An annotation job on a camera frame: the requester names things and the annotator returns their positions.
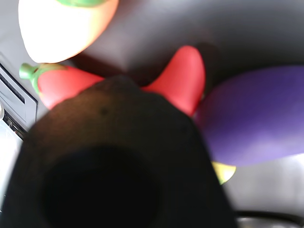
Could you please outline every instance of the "red chili pepper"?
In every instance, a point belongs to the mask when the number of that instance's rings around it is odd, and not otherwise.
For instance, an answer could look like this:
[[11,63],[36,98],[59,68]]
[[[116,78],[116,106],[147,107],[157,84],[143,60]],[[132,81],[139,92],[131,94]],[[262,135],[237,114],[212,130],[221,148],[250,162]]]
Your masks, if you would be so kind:
[[[76,96],[103,80],[102,77],[59,64],[31,67],[23,64],[20,77],[29,79],[49,109]],[[205,70],[199,51],[191,46],[180,48],[163,73],[142,89],[163,95],[176,108],[192,116],[202,97]]]

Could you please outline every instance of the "plastic vegetable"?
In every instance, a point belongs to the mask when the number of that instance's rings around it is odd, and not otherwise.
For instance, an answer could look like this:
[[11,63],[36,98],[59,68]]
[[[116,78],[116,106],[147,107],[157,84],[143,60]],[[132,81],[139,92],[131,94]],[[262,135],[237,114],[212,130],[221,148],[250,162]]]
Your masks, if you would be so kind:
[[237,170],[235,166],[224,165],[215,161],[212,162],[212,165],[220,184],[227,182]]
[[118,0],[19,0],[25,48],[37,63],[57,63],[91,45],[114,16]]
[[[59,64],[31,67],[23,64],[20,77],[29,79],[48,108],[76,96],[79,92],[103,80],[102,77]],[[197,49],[180,48],[163,73],[145,91],[163,95],[175,107],[192,116],[205,85],[205,71]]]

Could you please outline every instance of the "yellow object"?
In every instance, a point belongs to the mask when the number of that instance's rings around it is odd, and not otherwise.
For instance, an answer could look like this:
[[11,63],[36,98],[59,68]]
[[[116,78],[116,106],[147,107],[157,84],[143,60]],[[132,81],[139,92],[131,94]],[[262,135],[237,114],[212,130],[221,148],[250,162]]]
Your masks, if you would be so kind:
[[58,0],[19,0],[19,25],[29,56],[37,63],[57,63],[77,55],[106,29],[118,2],[75,7]]
[[235,166],[224,165],[215,161],[212,162],[212,165],[220,184],[227,182],[237,169]]

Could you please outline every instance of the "black object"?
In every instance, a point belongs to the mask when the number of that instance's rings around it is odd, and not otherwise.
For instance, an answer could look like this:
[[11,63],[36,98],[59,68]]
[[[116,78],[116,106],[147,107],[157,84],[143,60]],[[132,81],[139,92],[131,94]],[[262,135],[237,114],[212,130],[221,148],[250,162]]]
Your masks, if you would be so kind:
[[0,102],[18,125],[28,130],[36,121],[37,101],[0,64]]
[[234,228],[192,120],[130,79],[106,79],[28,132],[1,228]]
[[291,221],[275,218],[240,217],[237,221],[241,228],[301,228]]
[[277,222],[283,222],[286,224],[290,224],[287,227],[303,227],[304,226],[304,218],[296,215],[285,214],[285,213],[277,213],[277,212],[269,212],[269,211],[237,211],[237,219],[243,226],[252,226],[255,225],[250,224],[252,221],[258,220],[268,220],[270,221],[269,226],[273,227],[274,225],[282,226],[282,224],[274,224]]

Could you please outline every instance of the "dark opening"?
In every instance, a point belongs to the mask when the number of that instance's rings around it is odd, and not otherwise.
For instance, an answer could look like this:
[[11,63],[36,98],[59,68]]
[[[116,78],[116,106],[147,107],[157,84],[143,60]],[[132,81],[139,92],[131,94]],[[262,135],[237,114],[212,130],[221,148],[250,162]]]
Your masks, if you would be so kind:
[[156,182],[128,151],[83,150],[65,158],[47,177],[42,209],[55,228],[145,228],[156,217]]
[[24,97],[0,74],[0,81],[22,102],[25,104]]

